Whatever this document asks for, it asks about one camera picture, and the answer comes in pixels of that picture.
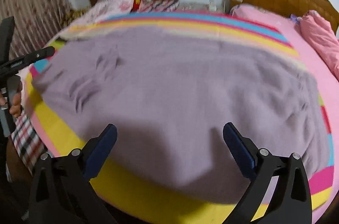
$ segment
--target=silver bolt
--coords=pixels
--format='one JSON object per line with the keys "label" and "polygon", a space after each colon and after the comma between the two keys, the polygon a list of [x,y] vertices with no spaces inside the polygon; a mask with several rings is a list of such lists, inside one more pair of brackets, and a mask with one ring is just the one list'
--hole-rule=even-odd
{"label": "silver bolt", "polygon": [[48,153],[43,153],[40,158],[41,160],[46,160],[48,158]]}
{"label": "silver bolt", "polygon": [[81,152],[81,150],[79,150],[78,148],[76,148],[76,149],[72,150],[71,154],[72,154],[73,156],[78,156],[78,155],[80,154],[80,152]]}
{"label": "silver bolt", "polygon": [[297,154],[296,152],[292,154],[292,156],[294,157],[294,159],[300,159],[300,155]]}
{"label": "silver bolt", "polygon": [[267,156],[268,153],[269,153],[268,150],[265,149],[265,148],[262,148],[262,149],[260,150],[260,154],[263,155],[263,156]]}

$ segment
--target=curtain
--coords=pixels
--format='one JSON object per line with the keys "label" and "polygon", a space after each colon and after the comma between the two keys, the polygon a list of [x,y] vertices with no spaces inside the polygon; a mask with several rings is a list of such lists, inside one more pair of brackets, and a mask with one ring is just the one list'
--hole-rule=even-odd
{"label": "curtain", "polygon": [[61,30],[68,0],[0,0],[0,20],[14,16],[10,59],[41,49]]}

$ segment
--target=pink bed sheet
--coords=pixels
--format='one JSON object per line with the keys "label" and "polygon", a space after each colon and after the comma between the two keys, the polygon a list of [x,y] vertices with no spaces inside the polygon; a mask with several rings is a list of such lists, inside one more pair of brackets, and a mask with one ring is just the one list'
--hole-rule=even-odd
{"label": "pink bed sheet", "polygon": [[301,36],[300,25],[280,15],[263,12],[250,5],[241,5],[233,11],[233,16],[250,21],[263,23],[278,29],[298,51],[307,69],[315,76],[318,89],[323,98],[330,126],[332,129],[334,146],[334,180],[332,193],[328,201],[313,211],[312,223],[315,223],[328,208],[339,190],[339,82],[330,72],[316,51]]}

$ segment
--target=folded blanket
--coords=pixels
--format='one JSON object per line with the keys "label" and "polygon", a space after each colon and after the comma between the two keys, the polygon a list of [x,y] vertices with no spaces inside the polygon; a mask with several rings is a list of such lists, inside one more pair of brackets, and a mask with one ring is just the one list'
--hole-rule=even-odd
{"label": "folded blanket", "polygon": [[204,200],[233,204],[248,186],[227,122],[273,154],[299,153],[309,177],[328,163],[315,79],[257,48],[131,28],[67,44],[33,84],[80,138],[115,124],[115,161]]}
{"label": "folded blanket", "polygon": [[300,21],[303,38],[323,59],[339,81],[339,41],[331,24],[315,10],[308,11]]}

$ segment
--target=person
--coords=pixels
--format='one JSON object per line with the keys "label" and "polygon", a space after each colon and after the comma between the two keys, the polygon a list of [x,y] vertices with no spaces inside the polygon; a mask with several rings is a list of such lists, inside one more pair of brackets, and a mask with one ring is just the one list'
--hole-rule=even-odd
{"label": "person", "polygon": [[[22,83],[20,82],[18,92],[13,96],[10,108],[10,114],[12,114],[15,118],[18,118],[21,115],[21,91]],[[5,105],[5,103],[6,100],[0,93],[0,106]]]}

